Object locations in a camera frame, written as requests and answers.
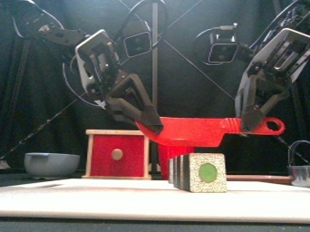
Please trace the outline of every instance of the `box with round hole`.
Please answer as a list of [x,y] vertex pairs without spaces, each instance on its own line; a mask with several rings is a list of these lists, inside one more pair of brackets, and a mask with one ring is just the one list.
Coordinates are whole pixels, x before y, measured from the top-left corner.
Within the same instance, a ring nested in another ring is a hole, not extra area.
[[87,179],[150,179],[149,138],[140,130],[87,130]]

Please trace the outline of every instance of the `red tool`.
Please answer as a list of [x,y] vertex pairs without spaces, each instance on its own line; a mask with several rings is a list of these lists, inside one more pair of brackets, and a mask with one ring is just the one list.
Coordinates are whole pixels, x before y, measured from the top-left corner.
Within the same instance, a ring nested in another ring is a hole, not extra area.
[[285,123],[277,118],[265,118],[253,132],[241,131],[240,118],[201,119],[162,117],[164,130],[156,133],[138,121],[138,128],[157,143],[166,146],[218,147],[225,134],[280,135]]

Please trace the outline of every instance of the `gray bowl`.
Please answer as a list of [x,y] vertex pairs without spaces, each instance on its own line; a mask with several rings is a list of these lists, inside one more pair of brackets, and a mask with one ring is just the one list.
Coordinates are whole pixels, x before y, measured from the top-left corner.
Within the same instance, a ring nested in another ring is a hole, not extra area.
[[35,179],[62,179],[78,170],[81,156],[62,153],[27,153],[26,171]]

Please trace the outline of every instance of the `green circle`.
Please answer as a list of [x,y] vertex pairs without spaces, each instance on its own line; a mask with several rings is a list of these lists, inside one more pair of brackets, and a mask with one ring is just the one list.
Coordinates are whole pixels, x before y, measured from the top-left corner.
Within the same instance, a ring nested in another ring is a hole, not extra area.
[[204,182],[212,183],[217,180],[218,170],[212,163],[205,163],[200,168],[200,177]]

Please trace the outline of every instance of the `white surface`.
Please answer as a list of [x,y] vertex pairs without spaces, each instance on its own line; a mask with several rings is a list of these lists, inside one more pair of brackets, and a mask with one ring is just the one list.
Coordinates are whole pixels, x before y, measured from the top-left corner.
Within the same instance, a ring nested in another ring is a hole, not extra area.
[[310,223],[310,188],[228,182],[190,193],[165,180],[66,179],[0,188],[0,217]]

